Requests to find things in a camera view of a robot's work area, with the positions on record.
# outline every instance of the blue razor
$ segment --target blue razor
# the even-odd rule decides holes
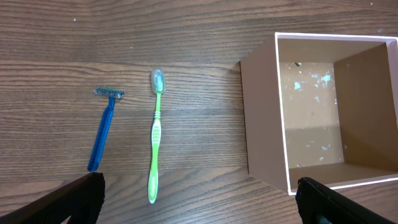
[[[109,127],[111,126],[115,98],[122,98],[124,96],[124,92],[111,88],[97,87],[94,90],[94,94],[108,96],[109,104],[102,114],[93,152],[91,153],[90,161],[88,162],[87,170],[90,172],[96,171],[100,165],[102,153],[104,152],[106,137],[108,136]]]

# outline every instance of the black object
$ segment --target black object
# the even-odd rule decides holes
[[[393,223],[309,177],[298,180],[296,202],[303,224]]]
[[[0,223],[96,223],[105,197],[102,173],[89,173],[48,195],[0,217]]]

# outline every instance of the box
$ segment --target box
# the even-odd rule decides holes
[[[241,74],[251,176],[289,195],[398,180],[397,38],[275,33]]]

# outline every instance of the green handle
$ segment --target green handle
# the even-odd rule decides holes
[[[159,154],[160,137],[162,135],[162,127],[160,125],[160,96],[157,94],[155,120],[152,125],[152,162],[150,164],[149,180],[148,180],[148,199],[150,203],[155,203],[158,189],[157,174],[157,156]]]

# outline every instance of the toothbrush handle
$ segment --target toothbrush handle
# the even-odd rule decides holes
[[[100,165],[102,153],[104,151],[106,137],[108,136],[109,127],[113,117],[115,99],[109,97],[109,105],[105,108],[102,114],[101,123],[99,124],[97,138],[95,139],[93,152],[91,153],[90,161],[87,166],[87,170],[94,172]]]
[[[157,156],[159,154],[160,137],[162,127],[160,125],[160,112],[155,112],[155,120],[152,125],[152,162],[150,164],[148,181],[148,198],[150,203],[155,203],[158,189]]]

